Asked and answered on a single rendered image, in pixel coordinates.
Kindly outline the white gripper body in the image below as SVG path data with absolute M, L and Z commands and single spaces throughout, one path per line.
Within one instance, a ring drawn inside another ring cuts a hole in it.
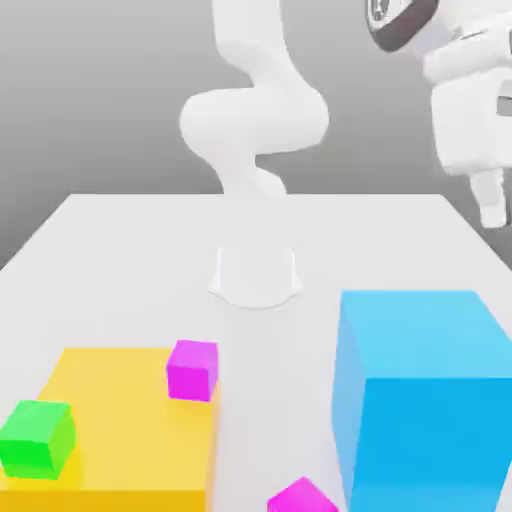
M 502 96 L 512 99 L 512 73 L 474 73 L 433 88 L 435 146 L 447 174 L 512 167 L 512 116 L 498 113 Z

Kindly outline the small magenta cube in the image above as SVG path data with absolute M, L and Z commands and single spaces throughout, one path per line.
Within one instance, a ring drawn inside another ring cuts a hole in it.
M 267 512 L 339 512 L 308 478 L 301 477 L 267 502 Z
M 178 340 L 167 361 L 166 374 L 170 398 L 209 402 L 218 381 L 218 345 Z

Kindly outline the small green cube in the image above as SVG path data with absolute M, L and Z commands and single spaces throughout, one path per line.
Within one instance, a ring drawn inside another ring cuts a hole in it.
M 75 443 L 68 403 L 21 400 L 0 428 L 0 463 L 10 478 L 57 480 Z

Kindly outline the large blue box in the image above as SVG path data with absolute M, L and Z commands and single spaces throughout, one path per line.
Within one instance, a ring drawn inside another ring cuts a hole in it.
M 344 291 L 332 427 L 348 512 L 495 512 L 512 339 L 473 291 Z

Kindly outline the large yellow box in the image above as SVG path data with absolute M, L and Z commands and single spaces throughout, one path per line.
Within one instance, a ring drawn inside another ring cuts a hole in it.
M 212 512 L 220 395 L 168 395 L 166 348 L 66 348 L 39 394 L 76 445 L 56 480 L 9 478 L 0 512 Z

